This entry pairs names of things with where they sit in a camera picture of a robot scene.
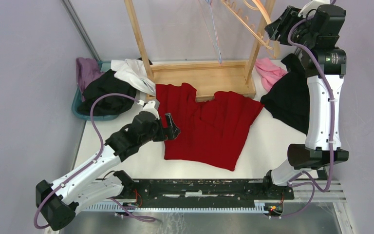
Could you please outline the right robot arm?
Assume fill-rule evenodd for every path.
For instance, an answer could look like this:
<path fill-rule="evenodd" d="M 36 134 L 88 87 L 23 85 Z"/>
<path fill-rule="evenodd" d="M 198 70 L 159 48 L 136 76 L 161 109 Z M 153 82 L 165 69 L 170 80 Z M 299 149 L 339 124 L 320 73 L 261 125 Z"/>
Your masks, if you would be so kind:
<path fill-rule="evenodd" d="M 309 125 L 304 144 L 291 144 L 287 159 L 269 172 L 262 194 L 274 199 L 281 186 L 322 167 L 333 170 L 349 153 L 341 148 L 338 133 L 339 99 L 347 71 L 346 52 L 336 43 L 345 22 L 346 10 L 333 0 L 312 0 L 303 8 L 288 6 L 282 15 L 265 26 L 268 37 L 297 48 L 309 92 Z"/>

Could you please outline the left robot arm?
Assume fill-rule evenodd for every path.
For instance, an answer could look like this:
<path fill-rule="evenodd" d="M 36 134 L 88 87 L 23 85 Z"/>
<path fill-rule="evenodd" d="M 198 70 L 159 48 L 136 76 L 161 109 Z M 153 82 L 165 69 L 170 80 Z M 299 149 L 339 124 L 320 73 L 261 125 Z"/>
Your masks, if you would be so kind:
<path fill-rule="evenodd" d="M 102 182 L 95 180 L 136 154 L 146 143 L 175 140 L 180 129 L 170 113 L 165 114 L 165 119 L 167 124 L 163 126 L 156 111 L 141 111 L 132 123 L 101 141 L 100 151 L 78 168 L 53 182 L 39 182 L 36 185 L 35 228 L 51 227 L 58 231 L 93 204 L 118 195 L 130 197 L 134 191 L 134 180 L 123 170 L 114 172 Z"/>

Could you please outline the red skirt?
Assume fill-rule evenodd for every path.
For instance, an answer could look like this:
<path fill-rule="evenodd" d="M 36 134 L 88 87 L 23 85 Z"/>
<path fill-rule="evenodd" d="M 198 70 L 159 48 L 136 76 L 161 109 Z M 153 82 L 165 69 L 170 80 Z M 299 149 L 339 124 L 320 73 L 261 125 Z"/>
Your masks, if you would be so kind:
<path fill-rule="evenodd" d="M 197 90 L 156 85 L 159 115 L 172 115 L 180 129 L 175 140 L 165 142 L 166 160 L 188 160 L 234 171 L 249 130 L 263 104 L 235 92 L 217 91 L 214 99 L 197 102 Z"/>

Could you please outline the wooden hanger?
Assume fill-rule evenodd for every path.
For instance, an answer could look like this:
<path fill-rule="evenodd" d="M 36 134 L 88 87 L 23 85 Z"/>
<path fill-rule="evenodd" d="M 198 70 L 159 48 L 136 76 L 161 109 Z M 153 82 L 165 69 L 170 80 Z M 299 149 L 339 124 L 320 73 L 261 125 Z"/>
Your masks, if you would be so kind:
<path fill-rule="evenodd" d="M 262 47 L 264 47 L 268 55 L 277 59 L 281 54 L 280 45 L 277 41 L 273 41 L 268 37 L 265 37 L 262 33 L 264 32 L 264 24 L 269 25 L 272 23 L 271 12 L 275 5 L 274 0 L 243 0 L 244 6 L 252 11 L 257 11 L 261 14 L 262 19 L 259 24 L 260 29 L 256 30 L 254 24 L 249 23 L 249 17 L 243 15 L 243 9 L 236 7 L 236 1 L 222 0 L 221 3 L 227 8 L 227 10 L 253 35 Z"/>

